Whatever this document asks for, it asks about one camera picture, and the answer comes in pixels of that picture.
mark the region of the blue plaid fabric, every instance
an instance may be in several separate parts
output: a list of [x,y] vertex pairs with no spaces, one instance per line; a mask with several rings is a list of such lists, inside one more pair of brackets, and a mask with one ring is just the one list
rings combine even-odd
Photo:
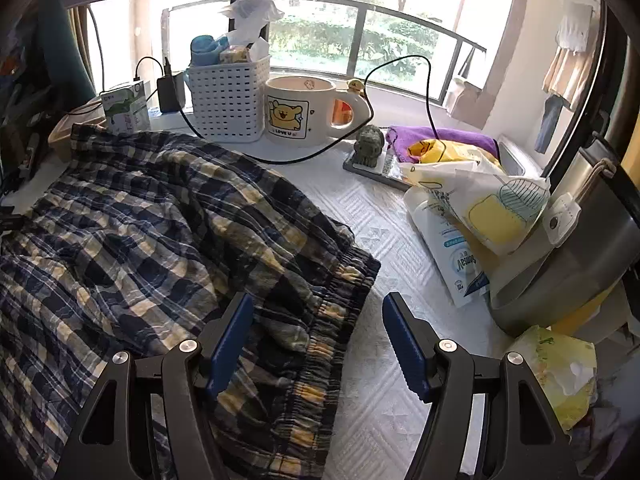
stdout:
[[[107,359],[167,352],[245,291],[254,324],[212,432],[233,478],[319,479],[380,264],[287,180],[214,144],[75,126],[72,151],[1,244],[0,433],[18,457],[52,478]],[[156,430],[166,447],[161,413]]]

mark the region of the yellow tissue pack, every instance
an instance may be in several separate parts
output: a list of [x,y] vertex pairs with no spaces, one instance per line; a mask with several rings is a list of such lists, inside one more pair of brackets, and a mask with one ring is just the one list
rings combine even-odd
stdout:
[[480,162],[485,157],[498,168],[500,162],[487,150],[471,144],[463,144],[455,140],[425,139],[409,146],[409,154],[420,159],[421,164],[432,162],[458,162],[460,160],[474,160]]
[[596,384],[592,343],[532,326],[510,346],[533,371],[554,413],[567,432],[589,409]]

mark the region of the white plastic basket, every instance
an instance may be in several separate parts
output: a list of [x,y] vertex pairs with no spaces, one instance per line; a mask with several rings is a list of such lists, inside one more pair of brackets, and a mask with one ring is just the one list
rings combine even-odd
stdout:
[[193,117],[200,134],[216,142],[252,142],[265,121],[265,83],[270,56],[251,63],[187,69]]

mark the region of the blue gripper pad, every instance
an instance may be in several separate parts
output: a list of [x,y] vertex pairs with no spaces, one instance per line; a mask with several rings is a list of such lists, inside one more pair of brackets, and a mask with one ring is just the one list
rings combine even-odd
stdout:
[[229,384],[231,375],[236,371],[238,357],[253,321],[254,302],[248,294],[245,294],[211,357],[210,380],[206,388],[209,399],[215,400]]
[[396,303],[389,295],[385,296],[382,302],[382,321],[391,339],[406,385],[420,397],[420,400],[424,400],[429,392],[425,377],[426,360]]

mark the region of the white bottle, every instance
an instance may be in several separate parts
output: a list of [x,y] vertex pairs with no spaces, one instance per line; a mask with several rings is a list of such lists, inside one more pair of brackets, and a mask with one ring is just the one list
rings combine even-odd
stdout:
[[412,187],[404,194],[404,204],[427,243],[456,307],[486,293],[489,290],[487,276],[464,235],[447,219],[440,202],[427,190]]

